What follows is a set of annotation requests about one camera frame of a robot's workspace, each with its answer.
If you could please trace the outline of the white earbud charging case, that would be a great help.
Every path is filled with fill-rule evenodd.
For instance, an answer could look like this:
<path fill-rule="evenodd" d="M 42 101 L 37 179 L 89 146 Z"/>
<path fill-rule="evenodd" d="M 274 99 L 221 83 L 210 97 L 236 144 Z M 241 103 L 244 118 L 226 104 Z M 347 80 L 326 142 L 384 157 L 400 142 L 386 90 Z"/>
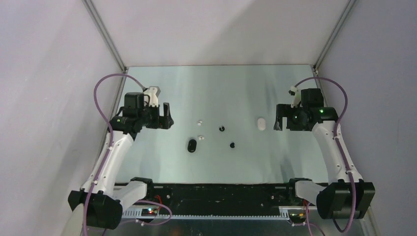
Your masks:
<path fill-rule="evenodd" d="M 264 131 L 266 129 L 266 120 L 264 118 L 257 119 L 257 128 L 260 131 Z"/>

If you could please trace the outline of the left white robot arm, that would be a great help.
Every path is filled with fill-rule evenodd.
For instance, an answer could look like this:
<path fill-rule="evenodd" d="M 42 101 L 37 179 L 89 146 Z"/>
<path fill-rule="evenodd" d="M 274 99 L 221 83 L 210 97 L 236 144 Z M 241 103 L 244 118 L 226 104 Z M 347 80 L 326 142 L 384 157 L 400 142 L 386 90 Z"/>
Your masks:
<path fill-rule="evenodd" d="M 149 205 L 155 200 L 155 191 L 148 186 L 151 179 L 134 177 L 126 186 L 115 190 L 121 164 L 143 128 L 169 129 L 174 121 L 169 103 L 163 104 L 160 114 L 159 88 L 150 87 L 144 92 L 129 92 L 124 105 L 108 124 L 105 144 L 88 180 L 80 190 L 70 192 L 68 202 L 72 210 L 83 205 L 82 228 L 115 229 L 122 214 L 140 201 Z"/>

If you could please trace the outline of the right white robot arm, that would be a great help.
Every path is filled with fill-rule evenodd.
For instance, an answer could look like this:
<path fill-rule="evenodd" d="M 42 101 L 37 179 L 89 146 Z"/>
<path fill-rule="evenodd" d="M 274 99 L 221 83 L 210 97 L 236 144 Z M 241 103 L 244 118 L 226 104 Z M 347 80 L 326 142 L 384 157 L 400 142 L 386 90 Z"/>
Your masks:
<path fill-rule="evenodd" d="M 300 205 L 304 200 L 316 206 L 322 219 L 362 219 L 375 196 L 373 183 L 363 180 L 344 143 L 339 116 L 324 106 L 319 88 L 291 87 L 290 104 L 276 106 L 274 130 L 311 132 L 322 153 L 328 185 L 321 186 L 308 178 L 293 178 L 286 192 L 288 203 Z"/>

